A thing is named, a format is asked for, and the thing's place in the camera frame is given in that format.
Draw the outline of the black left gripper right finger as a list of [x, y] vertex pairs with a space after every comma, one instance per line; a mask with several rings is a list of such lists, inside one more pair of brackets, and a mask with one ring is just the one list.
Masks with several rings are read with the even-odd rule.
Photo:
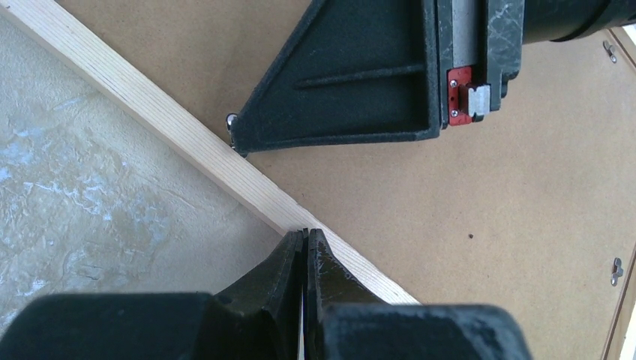
[[513, 317], [488, 304], [389, 304], [304, 230], [306, 359], [531, 359]]

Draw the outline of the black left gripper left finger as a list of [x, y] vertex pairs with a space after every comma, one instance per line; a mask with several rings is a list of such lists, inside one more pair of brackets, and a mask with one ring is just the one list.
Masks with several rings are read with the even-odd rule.
[[304, 234], [221, 292], [62, 293], [31, 302], [3, 359], [294, 359]]

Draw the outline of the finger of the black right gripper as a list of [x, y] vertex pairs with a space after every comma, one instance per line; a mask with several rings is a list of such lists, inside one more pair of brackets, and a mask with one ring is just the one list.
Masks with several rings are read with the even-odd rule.
[[424, 1], [312, 1], [233, 123], [244, 155], [433, 139]]

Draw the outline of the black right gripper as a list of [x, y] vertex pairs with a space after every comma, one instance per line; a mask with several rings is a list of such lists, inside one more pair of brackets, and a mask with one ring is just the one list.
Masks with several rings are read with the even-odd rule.
[[634, 23], [634, 1], [423, 1], [427, 122], [455, 126], [499, 110], [524, 44]]

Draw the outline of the brown cardboard backing board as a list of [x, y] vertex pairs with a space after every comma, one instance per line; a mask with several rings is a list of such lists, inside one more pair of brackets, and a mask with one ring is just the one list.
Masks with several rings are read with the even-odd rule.
[[[63, 1], [219, 137], [307, 1]], [[518, 321], [536, 359], [600, 359], [635, 247], [635, 69], [600, 31], [523, 48], [499, 111], [436, 139], [249, 161], [420, 302]]]

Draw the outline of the light wooden picture frame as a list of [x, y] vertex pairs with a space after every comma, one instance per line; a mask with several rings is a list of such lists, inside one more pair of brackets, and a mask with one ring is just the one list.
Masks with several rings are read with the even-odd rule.
[[[248, 158], [236, 154], [222, 138], [156, 85], [137, 67], [56, 1], [3, 1], [1, 15], [59, 58], [137, 122], [196, 167], [205, 177], [278, 233], [300, 227], [325, 231], [336, 256], [370, 290], [387, 302], [417, 303], [416, 297], [383, 273], [351, 244], [282, 190]], [[615, 54], [622, 52], [635, 71], [635, 51], [620, 29], [608, 31]], [[635, 306], [635, 243], [617, 286], [621, 293], [601, 359], [619, 359], [632, 350], [630, 326]]]

